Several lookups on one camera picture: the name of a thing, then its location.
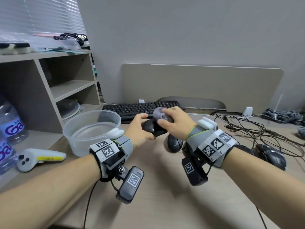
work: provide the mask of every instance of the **desk surface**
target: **desk surface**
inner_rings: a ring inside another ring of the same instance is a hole
[[[199,115],[191,115],[191,117],[195,121],[202,118]],[[295,137],[296,126],[283,126],[254,117],[252,120],[269,125],[270,130],[292,140],[304,142]],[[219,128],[226,131],[223,123],[220,120],[217,122]],[[127,167],[136,165],[145,172],[131,204],[125,205],[116,200],[115,191],[110,183],[98,182],[90,201],[86,228],[254,229],[264,227],[255,206],[223,170],[212,167],[207,183],[199,187],[191,186],[181,165],[183,154],[167,152],[166,137],[165,134],[159,136],[156,141],[147,141],[135,150],[126,162]],[[252,142],[248,139],[239,137],[238,141],[245,146],[252,146]],[[282,146],[298,153],[286,144]],[[40,165],[29,173],[20,173],[6,184],[1,192],[20,185],[57,165],[76,159],[65,138],[60,139],[50,149],[66,152],[66,161]],[[305,163],[300,158],[285,157],[287,173],[305,182]],[[204,165],[203,168],[207,171],[209,166]],[[55,224],[82,228],[90,190]],[[265,215],[263,217],[268,229],[278,228]]]

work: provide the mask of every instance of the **bottle label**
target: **bottle label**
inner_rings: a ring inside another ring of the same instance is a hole
[[[10,122],[0,125],[0,130],[5,137],[13,136],[21,132],[23,129],[24,129],[24,124],[22,123],[20,117],[17,117],[16,119]]]
[[[6,139],[0,141],[0,162],[5,158],[9,157],[12,152],[13,152],[13,148],[6,141]]]

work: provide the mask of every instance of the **forearm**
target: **forearm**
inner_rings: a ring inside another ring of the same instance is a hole
[[[2,193],[1,228],[41,229],[52,224],[99,178],[99,167],[90,154]]]
[[[222,168],[280,228],[304,228],[304,183],[237,148],[227,155]]]

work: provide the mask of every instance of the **black keyboard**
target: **black keyboard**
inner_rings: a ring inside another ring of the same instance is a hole
[[[104,105],[103,110],[110,110],[120,115],[122,124],[130,123],[136,114],[147,113],[148,118],[153,117],[153,111],[157,107],[171,108],[174,106],[180,107],[177,101],[166,101],[166,102],[150,102],[141,104],[113,104]]]

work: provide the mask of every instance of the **human hand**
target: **human hand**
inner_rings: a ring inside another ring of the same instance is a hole
[[[156,139],[152,133],[146,132],[142,129],[141,124],[148,120],[145,119],[146,117],[148,117],[148,114],[146,113],[137,114],[124,134],[132,140],[134,149],[142,145],[147,139]]]
[[[175,106],[168,109],[162,109],[161,112],[170,115],[173,118],[173,123],[166,120],[157,120],[158,125],[169,131],[174,137],[186,140],[189,132],[196,125],[196,123],[184,112],[181,108]]]

